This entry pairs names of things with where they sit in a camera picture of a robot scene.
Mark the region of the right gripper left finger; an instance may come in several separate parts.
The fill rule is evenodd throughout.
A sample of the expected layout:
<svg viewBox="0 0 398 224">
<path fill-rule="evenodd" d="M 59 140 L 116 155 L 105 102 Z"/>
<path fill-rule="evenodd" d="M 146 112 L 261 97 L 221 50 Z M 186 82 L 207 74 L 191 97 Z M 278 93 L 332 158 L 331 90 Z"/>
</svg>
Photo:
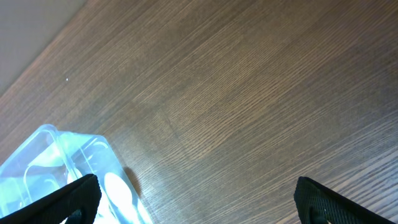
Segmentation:
<svg viewBox="0 0 398 224">
<path fill-rule="evenodd" d="M 87 174 L 44 198 L 1 218 L 1 223 L 94 223 L 102 193 L 98 178 Z"/>
</svg>

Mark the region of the white spoon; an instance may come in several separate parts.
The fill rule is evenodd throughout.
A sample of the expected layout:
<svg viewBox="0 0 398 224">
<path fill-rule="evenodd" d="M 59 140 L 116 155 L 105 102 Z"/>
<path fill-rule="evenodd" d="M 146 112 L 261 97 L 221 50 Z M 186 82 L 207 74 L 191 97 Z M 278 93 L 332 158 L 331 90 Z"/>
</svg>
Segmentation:
<svg viewBox="0 0 398 224">
<path fill-rule="evenodd" d="M 105 191 L 123 217 L 130 223 L 140 223 L 137 211 L 132 203 L 132 193 L 120 176 L 108 172 L 104 177 Z"/>
</svg>

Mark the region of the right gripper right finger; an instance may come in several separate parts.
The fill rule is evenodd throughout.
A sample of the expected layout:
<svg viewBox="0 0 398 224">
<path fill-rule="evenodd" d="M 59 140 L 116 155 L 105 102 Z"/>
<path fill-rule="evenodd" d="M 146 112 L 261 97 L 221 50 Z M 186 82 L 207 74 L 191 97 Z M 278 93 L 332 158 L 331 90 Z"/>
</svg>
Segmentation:
<svg viewBox="0 0 398 224">
<path fill-rule="evenodd" d="M 294 201 L 304 224 L 394 224 L 309 177 L 298 178 Z"/>
</svg>

